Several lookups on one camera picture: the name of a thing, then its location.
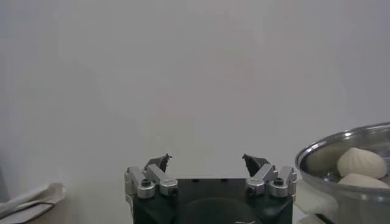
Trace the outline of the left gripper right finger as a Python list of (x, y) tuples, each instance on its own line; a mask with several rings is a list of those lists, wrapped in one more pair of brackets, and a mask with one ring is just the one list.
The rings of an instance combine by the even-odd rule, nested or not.
[(297, 172), (283, 166), (280, 170), (265, 158), (244, 154), (249, 178), (246, 179), (246, 194), (258, 196), (269, 194), (277, 198), (296, 197)]

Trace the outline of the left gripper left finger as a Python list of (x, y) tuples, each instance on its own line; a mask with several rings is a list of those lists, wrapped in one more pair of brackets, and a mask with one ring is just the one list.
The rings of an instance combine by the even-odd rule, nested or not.
[(142, 169), (128, 167), (124, 172), (126, 197), (150, 199), (157, 194), (168, 198), (178, 196), (179, 181), (165, 173), (170, 159), (171, 156), (166, 154), (150, 159)]

